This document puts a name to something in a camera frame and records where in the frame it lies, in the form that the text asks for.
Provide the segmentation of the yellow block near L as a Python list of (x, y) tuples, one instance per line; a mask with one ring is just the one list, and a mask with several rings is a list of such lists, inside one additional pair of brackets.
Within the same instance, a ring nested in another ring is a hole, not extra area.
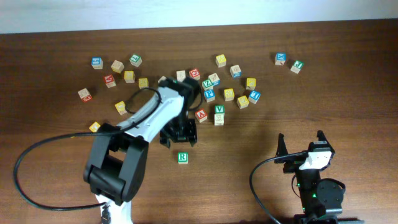
[(127, 70), (124, 72), (124, 80), (126, 83), (134, 83), (135, 77), (136, 76), (133, 70)]

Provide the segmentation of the yellow block top middle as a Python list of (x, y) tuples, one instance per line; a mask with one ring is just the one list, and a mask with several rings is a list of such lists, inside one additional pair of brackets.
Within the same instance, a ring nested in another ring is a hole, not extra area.
[(226, 57), (224, 54), (220, 54), (216, 56), (216, 64), (218, 66), (218, 68), (220, 67), (224, 67), (226, 65)]

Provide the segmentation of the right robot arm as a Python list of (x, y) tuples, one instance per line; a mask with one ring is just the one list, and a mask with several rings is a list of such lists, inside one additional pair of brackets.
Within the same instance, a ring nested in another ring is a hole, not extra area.
[(274, 223), (280, 222), (261, 202), (252, 182), (258, 168), (273, 161), (283, 164), (283, 173), (293, 174), (292, 181), (297, 182), (296, 196), (300, 198), (303, 213), (294, 215), (294, 223), (364, 223), (364, 220), (357, 218), (338, 218), (338, 215), (343, 213), (342, 203), (346, 186), (339, 180), (320, 177), (320, 172), (331, 165), (335, 150), (322, 130), (317, 131), (317, 138), (308, 145), (307, 150), (290, 154), (285, 145), (284, 135), (280, 133), (275, 156), (260, 162), (249, 175), (249, 187), (254, 199)]

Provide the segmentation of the green R block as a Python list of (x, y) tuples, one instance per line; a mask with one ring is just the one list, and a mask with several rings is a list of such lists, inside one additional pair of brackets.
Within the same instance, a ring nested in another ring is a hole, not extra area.
[(187, 152), (179, 152), (177, 154), (177, 162), (178, 162), (178, 164), (188, 164), (188, 153)]

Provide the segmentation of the plain block blue edge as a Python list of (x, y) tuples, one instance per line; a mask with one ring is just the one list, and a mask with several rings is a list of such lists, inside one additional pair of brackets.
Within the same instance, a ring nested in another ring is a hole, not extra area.
[(217, 86), (220, 84), (220, 78), (217, 73), (213, 73), (208, 76), (208, 79), (212, 82), (213, 86)]

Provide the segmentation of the yellow block right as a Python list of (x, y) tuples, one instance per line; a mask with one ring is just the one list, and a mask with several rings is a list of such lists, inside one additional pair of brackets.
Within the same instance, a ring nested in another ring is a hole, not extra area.
[(255, 78), (247, 78), (246, 79), (246, 89), (254, 90), (256, 88), (256, 79)]

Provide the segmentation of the red O block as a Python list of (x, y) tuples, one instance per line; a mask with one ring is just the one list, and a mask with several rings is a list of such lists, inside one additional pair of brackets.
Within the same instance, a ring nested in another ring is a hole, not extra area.
[(197, 68), (194, 68), (194, 69), (189, 71), (189, 76), (190, 76), (190, 78), (192, 78), (194, 80), (200, 80), (201, 73), (200, 73), (200, 71)]

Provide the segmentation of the blue X block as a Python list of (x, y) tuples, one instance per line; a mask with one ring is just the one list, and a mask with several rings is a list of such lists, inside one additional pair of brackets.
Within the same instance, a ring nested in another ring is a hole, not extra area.
[(274, 59), (276, 65), (284, 65), (286, 60), (287, 60), (286, 53), (282, 53), (282, 52), (277, 52), (276, 53), (275, 59)]

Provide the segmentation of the red M side block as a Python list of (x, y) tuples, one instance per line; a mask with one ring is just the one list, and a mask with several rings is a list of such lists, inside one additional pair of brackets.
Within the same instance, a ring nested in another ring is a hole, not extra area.
[(78, 91), (78, 95), (79, 95), (80, 99), (85, 103), (92, 99), (92, 96), (87, 88), (84, 88), (84, 89)]

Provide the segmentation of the yellow block front left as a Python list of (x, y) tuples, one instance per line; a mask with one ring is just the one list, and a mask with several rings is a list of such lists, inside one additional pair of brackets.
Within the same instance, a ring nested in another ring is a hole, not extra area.
[(98, 123), (98, 122), (94, 122), (90, 127), (89, 127), (89, 130), (92, 132), (92, 133), (96, 133), (98, 130), (99, 130), (99, 128), (101, 127), (101, 125)]

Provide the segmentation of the plain block red side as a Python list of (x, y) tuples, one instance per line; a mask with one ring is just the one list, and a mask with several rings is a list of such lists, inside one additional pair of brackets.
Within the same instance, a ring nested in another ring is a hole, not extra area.
[(162, 81), (166, 81), (166, 80), (167, 80), (167, 77), (162, 76), (161, 78), (159, 78), (158, 84), (160, 84)]

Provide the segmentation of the green J block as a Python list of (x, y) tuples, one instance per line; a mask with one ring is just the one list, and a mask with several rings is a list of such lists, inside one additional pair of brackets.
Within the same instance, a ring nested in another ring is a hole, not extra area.
[(296, 74), (299, 74), (299, 72), (301, 71), (301, 69), (303, 68), (303, 66), (304, 66), (304, 63), (303, 63), (303, 62), (301, 62), (301, 61), (299, 61), (299, 60), (296, 60), (296, 61), (293, 63), (293, 65), (292, 65), (290, 71), (291, 71), (291, 72), (294, 72), (294, 73), (296, 73)]

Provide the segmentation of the red A block far left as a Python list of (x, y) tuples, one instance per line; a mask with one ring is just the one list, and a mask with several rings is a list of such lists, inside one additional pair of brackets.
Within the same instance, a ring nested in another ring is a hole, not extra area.
[(104, 76), (104, 83), (108, 88), (116, 86), (116, 82), (113, 75)]

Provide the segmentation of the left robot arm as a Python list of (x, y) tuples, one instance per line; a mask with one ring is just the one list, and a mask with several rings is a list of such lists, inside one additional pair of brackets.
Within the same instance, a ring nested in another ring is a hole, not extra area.
[(131, 201), (144, 180), (149, 144), (156, 136), (165, 147), (197, 143), (195, 120), (188, 118), (188, 111), (200, 95), (198, 81), (166, 78), (130, 118), (100, 127), (83, 179), (100, 204), (102, 223), (132, 223)]

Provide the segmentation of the yellow S block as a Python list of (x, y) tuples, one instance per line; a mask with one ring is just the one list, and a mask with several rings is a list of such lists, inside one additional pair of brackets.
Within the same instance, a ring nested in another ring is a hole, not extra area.
[(237, 98), (237, 105), (238, 105), (239, 109), (247, 108), (249, 105), (249, 100), (248, 100), (247, 96), (243, 95), (243, 96), (240, 96), (239, 98)]
[(224, 100), (233, 101), (234, 100), (234, 90), (232, 88), (224, 89)]

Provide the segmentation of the blue I block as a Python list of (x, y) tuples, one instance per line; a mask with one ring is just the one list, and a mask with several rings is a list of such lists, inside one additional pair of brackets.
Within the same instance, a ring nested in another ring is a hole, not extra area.
[(250, 94), (248, 96), (248, 100), (249, 100), (249, 102), (256, 104), (260, 97), (261, 97), (261, 94), (258, 91), (253, 90), (252, 92), (250, 92)]

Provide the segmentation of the plain block yellow side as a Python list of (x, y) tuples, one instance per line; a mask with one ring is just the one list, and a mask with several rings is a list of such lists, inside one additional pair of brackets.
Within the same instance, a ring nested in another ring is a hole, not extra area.
[(111, 65), (112, 71), (121, 73), (124, 70), (124, 64), (120, 61), (115, 60)]

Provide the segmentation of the yellow O block left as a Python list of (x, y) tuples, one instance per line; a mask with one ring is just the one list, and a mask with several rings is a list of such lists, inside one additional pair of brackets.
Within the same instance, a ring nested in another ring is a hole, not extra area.
[(125, 102), (120, 101), (116, 103), (114, 106), (120, 115), (124, 115), (127, 113)]

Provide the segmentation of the yellow Z block with W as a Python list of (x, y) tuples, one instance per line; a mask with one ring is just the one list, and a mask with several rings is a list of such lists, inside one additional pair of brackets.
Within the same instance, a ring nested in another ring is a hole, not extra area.
[(149, 86), (148, 78), (140, 78), (138, 79), (139, 88), (147, 88)]

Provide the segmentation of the plain block blue side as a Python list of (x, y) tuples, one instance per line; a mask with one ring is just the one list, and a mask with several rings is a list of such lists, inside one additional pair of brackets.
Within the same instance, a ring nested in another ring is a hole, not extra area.
[(230, 73), (233, 78), (239, 78), (242, 75), (242, 71), (239, 65), (233, 65), (230, 67)]

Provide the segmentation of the green Z block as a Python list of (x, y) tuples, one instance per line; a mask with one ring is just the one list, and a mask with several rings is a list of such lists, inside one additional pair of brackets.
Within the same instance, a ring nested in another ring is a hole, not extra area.
[(212, 90), (213, 89), (213, 82), (210, 79), (206, 79), (202, 81), (202, 87), (203, 89), (206, 90)]

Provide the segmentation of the red a block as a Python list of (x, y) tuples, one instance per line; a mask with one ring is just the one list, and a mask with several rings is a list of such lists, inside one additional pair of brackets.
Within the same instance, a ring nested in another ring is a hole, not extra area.
[(208, 118), (208, 115), (204, 109), (199, 109), (195, 112), (195, 117), (200, 123), (202, 123)]
[(116, 86), (116, 82), (113, 75), (104, 76), (104, 83), (108, 88)]

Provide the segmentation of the green V block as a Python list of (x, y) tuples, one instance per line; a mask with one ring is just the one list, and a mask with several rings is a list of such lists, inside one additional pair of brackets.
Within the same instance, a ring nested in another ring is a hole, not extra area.
[(225, 114), (224, 105), (215, 105), (215, 114)]

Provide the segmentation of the green L block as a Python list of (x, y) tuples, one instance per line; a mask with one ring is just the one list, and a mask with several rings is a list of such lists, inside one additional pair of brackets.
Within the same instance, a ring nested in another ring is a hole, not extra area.
[(130, 63), (135, 66), (135, 67), (139, 67), (142, 63), (142, 58), (140, 55), (138, 54), (132, 54), (132, 56), (129, 59)]

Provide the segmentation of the red A block centre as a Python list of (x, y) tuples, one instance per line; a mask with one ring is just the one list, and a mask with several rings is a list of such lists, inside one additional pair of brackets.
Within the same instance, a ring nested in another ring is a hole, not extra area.
[(208, 115), (204, 109), (199, 109), (195, 112), (195, 117), (200, 123), (202, 123), (208, 118)]

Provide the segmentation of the plain block green side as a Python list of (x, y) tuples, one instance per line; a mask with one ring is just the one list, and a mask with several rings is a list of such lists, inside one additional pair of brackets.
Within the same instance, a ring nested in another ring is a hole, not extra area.
[(186, 79), (186, 72), (185, 70), (178, 70), (176, 71), (176, 77), (179, 82), (183, 82)]

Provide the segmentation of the blue P block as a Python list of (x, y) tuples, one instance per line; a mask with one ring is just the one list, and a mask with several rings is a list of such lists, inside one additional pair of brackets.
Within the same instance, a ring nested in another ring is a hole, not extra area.
[(215, 100), (215, 92), (213, 90), (205, 90), (203, 94), (207, 103)]

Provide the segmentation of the blue S block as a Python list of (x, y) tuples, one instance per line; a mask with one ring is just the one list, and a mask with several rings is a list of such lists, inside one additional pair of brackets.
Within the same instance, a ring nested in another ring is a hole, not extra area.
[(101, 57), (93, 57), (91, 59), (91, 66), (95, 69), (95, 70), (100, 70), (103, 68), (103, 60)]

